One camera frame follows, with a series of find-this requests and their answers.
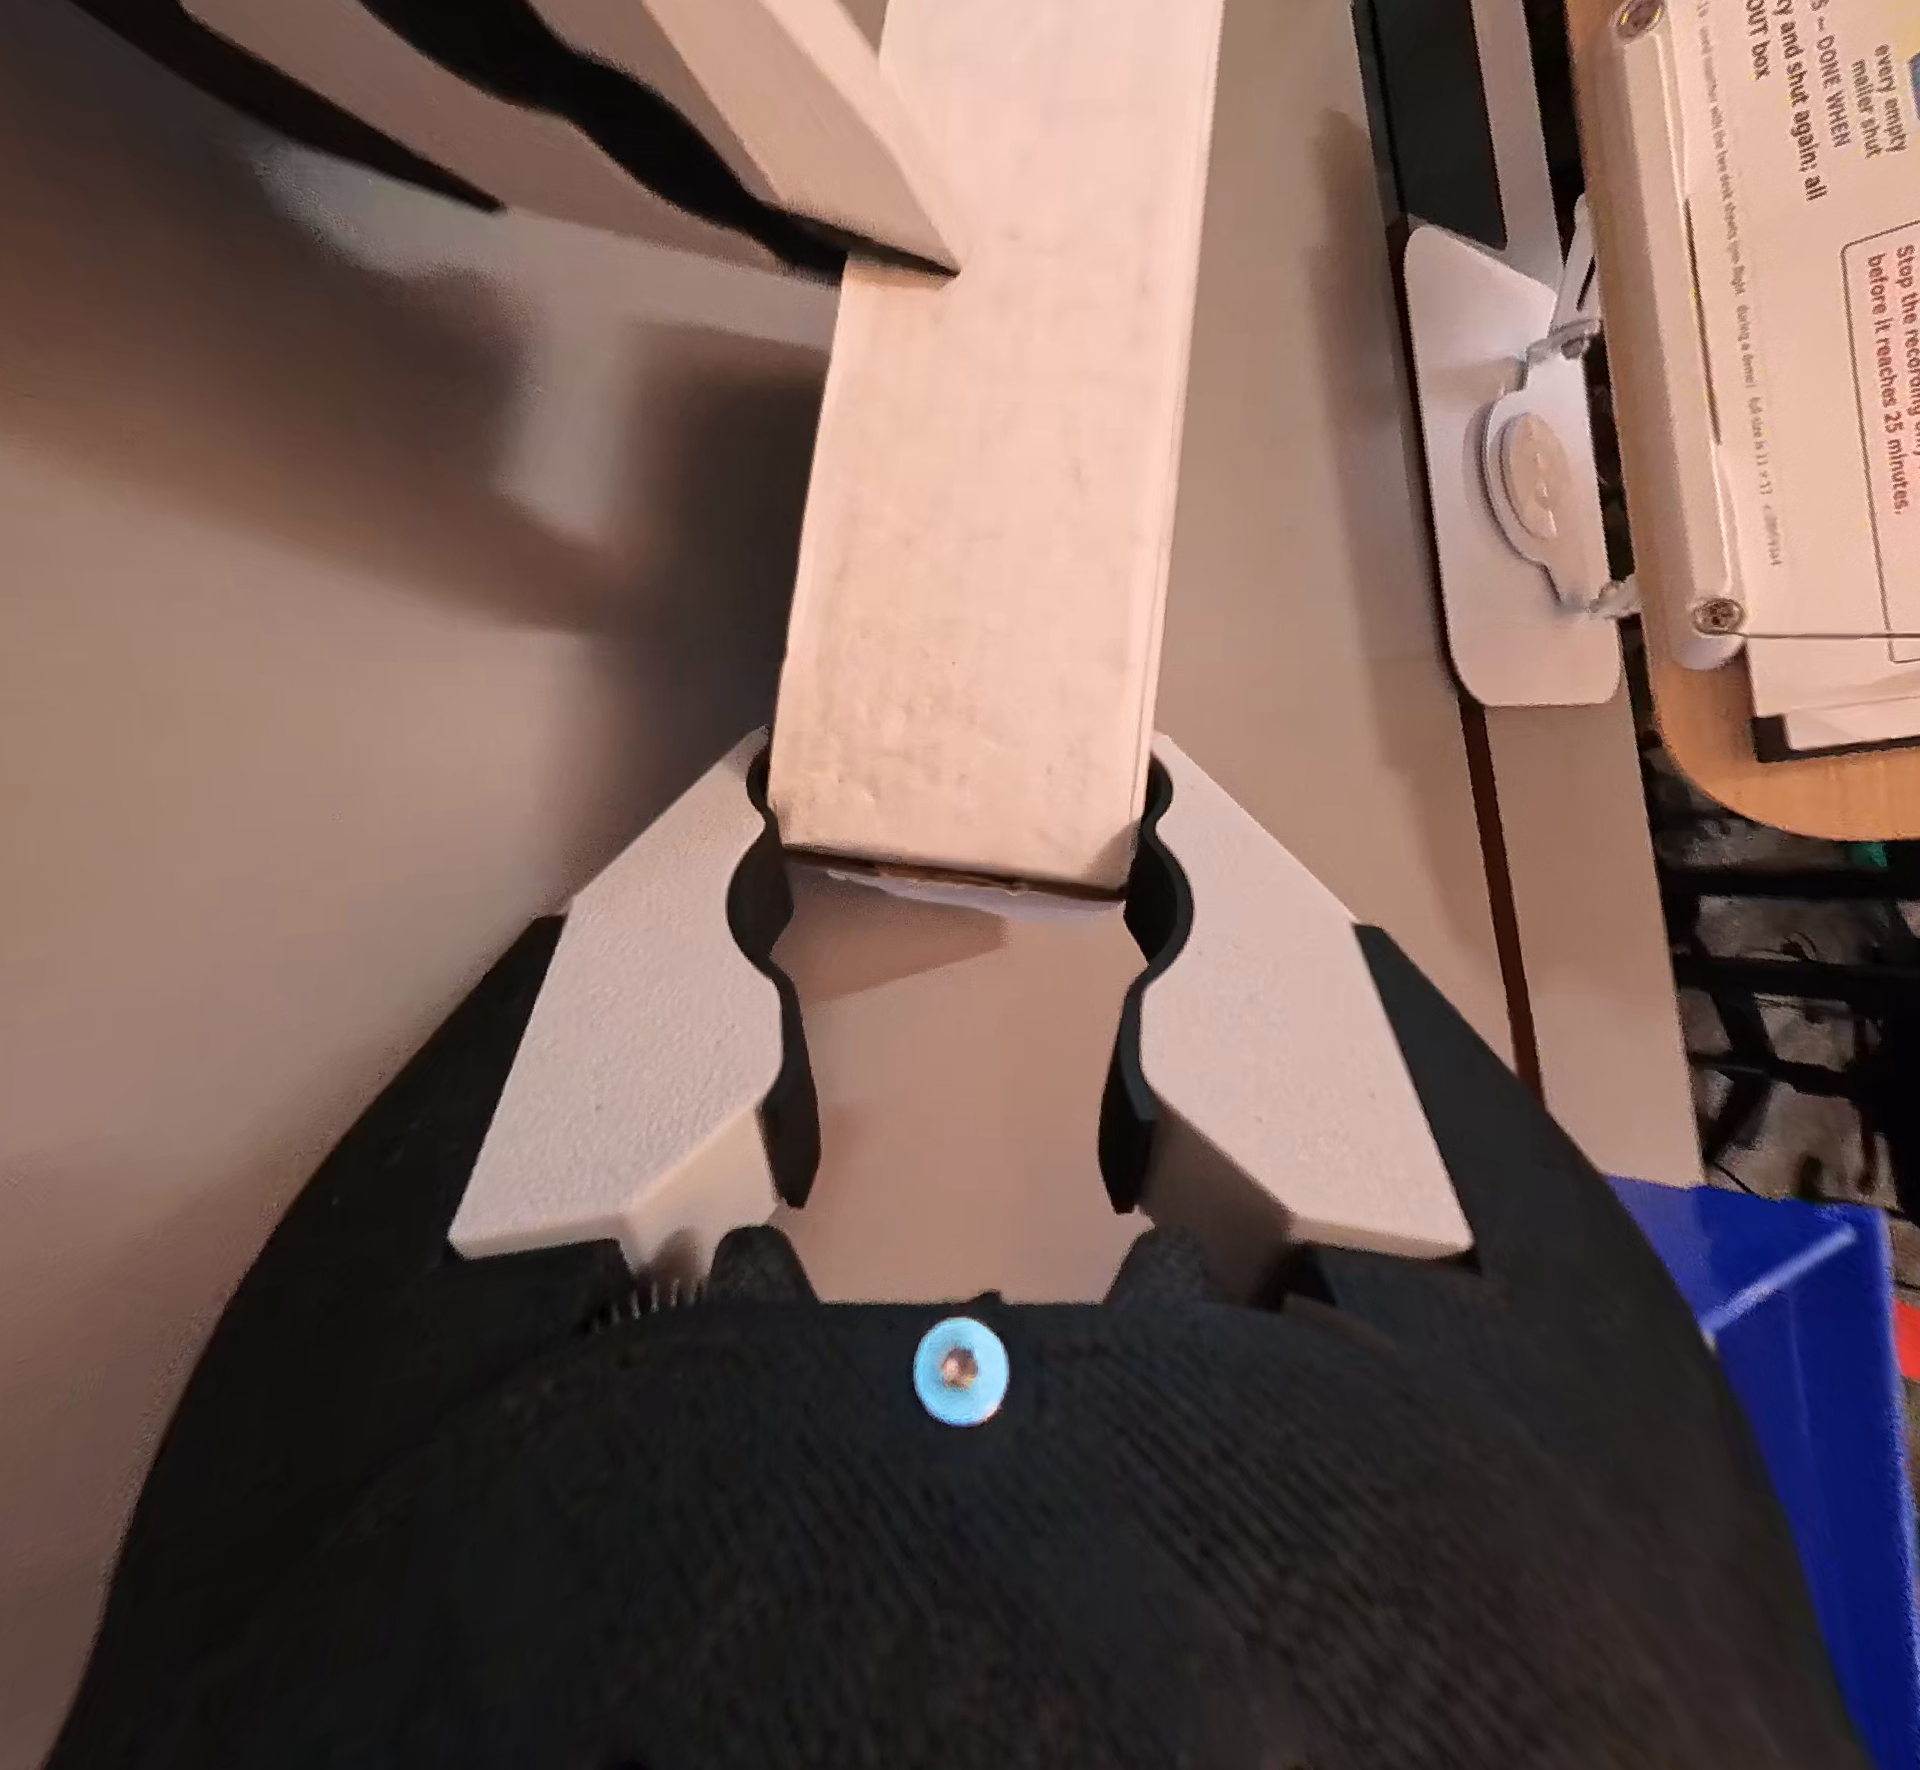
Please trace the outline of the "blue plastic bin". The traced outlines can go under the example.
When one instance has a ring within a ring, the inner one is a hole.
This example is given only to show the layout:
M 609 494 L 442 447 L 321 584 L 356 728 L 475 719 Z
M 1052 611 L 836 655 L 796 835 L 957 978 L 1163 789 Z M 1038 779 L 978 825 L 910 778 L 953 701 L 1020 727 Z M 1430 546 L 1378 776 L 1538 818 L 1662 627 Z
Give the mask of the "blue plastic bin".
M 1741 1399 L 1874 1764 L 1919 1764 L 1917 1505 L 1886 1216 L 1610 1181 Z

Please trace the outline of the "grey desk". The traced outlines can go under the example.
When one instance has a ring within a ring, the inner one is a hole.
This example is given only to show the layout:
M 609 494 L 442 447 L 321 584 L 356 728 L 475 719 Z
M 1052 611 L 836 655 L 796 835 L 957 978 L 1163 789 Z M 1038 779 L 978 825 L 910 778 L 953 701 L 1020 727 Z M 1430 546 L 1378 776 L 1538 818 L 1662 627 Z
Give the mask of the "grey desk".
M 1228 0 L 1160 720 L 1513 1054 L 1353 0 Z M 4 1766 L 239 1276 L 775 701 L 832 296 L 4 0 Z

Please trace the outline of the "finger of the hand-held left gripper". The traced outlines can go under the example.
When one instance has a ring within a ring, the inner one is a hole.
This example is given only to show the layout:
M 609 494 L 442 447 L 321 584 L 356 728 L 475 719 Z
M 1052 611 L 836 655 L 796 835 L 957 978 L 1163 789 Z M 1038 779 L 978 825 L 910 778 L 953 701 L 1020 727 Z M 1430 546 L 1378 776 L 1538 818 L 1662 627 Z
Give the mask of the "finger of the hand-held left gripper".
M 916 269 L 963 268 L 933 152 L 843 0 L 641 0 L 773 202 Z
M 575 121 L 508 102 L 430 59 L 361 0 L 180 0 L 216 36 L 508 211 L 744 269 L 784 262 L 649 191 Z M 690 118 L 747 191 L 771 188 L 641 0 L 529 0 L 561 44 Z

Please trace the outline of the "wooden instruction board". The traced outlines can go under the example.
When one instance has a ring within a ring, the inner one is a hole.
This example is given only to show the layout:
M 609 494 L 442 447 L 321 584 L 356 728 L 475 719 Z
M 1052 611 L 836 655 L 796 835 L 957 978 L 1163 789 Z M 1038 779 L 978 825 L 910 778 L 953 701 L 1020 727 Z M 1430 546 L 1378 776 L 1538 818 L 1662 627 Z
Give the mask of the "wooden instruction board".
M 1668 259 L 1650 233 L 1646 164 L 1628 112 L 1628 40 L 1619 28 L 1626 4 L 1565 0 L 1565 27 L 1656 727 L 1685 782 L 1756 825 L 1829 840 L 1912 840 L 1917 749 L 1869 746 L 1766 764 L 1750 728 L 1747 681 L 1730 665 L 1699 672 L 1679 658 L 1672 599 L 1685 571 L 1676 535 L 1685 447 L 1673 413 L 1690 413 L 1692 378 L 1664 364 L 1657 333 L 1662 288 L 1690 304 L 1692 265 L 1685 242 Z

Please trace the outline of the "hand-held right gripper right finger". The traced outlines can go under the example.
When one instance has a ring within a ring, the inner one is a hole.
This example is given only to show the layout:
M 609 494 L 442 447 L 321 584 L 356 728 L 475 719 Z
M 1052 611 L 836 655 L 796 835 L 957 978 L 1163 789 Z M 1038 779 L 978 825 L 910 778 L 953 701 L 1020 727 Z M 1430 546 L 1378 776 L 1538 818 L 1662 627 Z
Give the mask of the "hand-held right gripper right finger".
M 1358 920 L 1164 734 L 1124 921 L 1141 966 L 1099 1114 L 1119 1216 L 1191 1232 L 1213 1270 L 1471 1253 Z

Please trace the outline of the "white cardboard mailer box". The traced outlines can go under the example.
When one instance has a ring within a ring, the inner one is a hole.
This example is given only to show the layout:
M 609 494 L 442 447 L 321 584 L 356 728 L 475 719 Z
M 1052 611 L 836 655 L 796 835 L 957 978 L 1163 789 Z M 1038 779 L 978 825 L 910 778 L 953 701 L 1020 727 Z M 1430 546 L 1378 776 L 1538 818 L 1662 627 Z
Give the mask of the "white cardboard mailer box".
M 790 851 L 1118 896 L 1131 871 L 1226 0 L 889 0 L 970 215 L 851 269 L 773 723 Z

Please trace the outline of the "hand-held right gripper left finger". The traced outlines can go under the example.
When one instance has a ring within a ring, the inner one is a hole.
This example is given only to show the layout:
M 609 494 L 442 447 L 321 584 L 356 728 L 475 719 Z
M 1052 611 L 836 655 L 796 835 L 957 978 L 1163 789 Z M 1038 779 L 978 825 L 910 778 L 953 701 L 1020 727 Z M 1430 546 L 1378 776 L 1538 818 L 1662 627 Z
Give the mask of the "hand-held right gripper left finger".
M 449 1227 L 467 1258 L 612 1243 L 705 1270 L 801 1209 L 822 1121 L 762 730 L 580 893 Z

